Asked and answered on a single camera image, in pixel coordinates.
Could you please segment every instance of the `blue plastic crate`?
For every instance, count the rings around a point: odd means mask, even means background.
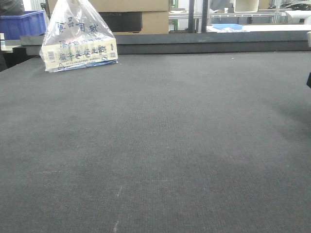
[[[240,24],[234,24],[234,23],[215,23],[213,24],[213,28],[222,30],[224,28],[232,28],[234,30],[241,30],[243,28]]]
[[[46,32],[44,11],[25,11],[21,16],[0,16],[0,32],[6,40],[19,40],[22,35]]]

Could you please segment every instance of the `cardboard box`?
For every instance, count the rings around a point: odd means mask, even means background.
[[[168,33],[169,12],[142,12],[142,28],[140,32],[113,32],[115,35]]]
[[[98,12],[168,11],[169,0],[89,0]],[[48,0],[50,12],[57,0]]]
[[[268,9],[269,0],[259,0],[259,9]]]

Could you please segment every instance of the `plastic bag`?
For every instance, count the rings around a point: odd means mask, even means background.
[[[58,0],[40,56],[46,71],[117,63],[113,33],[88,0]]]
[[[19,16],[24,10],[22,0],[0,0],[0,16]]]

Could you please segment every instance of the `barcode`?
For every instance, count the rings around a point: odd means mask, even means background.
[[[48,57],[50,61],[55,60],[54,51],[48,51]]]

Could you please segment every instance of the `gray carpet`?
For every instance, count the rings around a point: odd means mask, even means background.
[[[311,232],[310,52],[0,73],[1,233]]]

